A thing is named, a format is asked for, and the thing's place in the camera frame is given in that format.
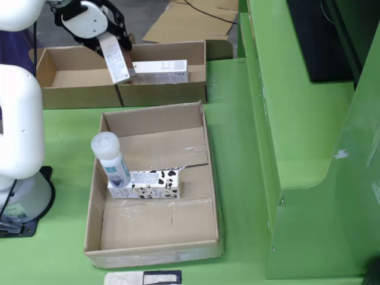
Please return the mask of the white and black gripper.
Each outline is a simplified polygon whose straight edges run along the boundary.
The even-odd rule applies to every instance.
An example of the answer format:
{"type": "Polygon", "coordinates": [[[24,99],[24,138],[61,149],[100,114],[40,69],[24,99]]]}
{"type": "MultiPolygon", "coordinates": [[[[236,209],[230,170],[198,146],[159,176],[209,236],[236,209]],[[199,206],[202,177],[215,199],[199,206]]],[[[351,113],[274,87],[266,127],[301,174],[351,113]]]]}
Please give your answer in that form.
{"type": "Polygon", "coordinates": [[[110,1],[62,1],[55,4],[55,24],[63,27],[81,46],[95,51],[102,58],[103,52],[97,37],[114,35],[126,50],[132,43],[125,28],[125,18],[110,1]]]}

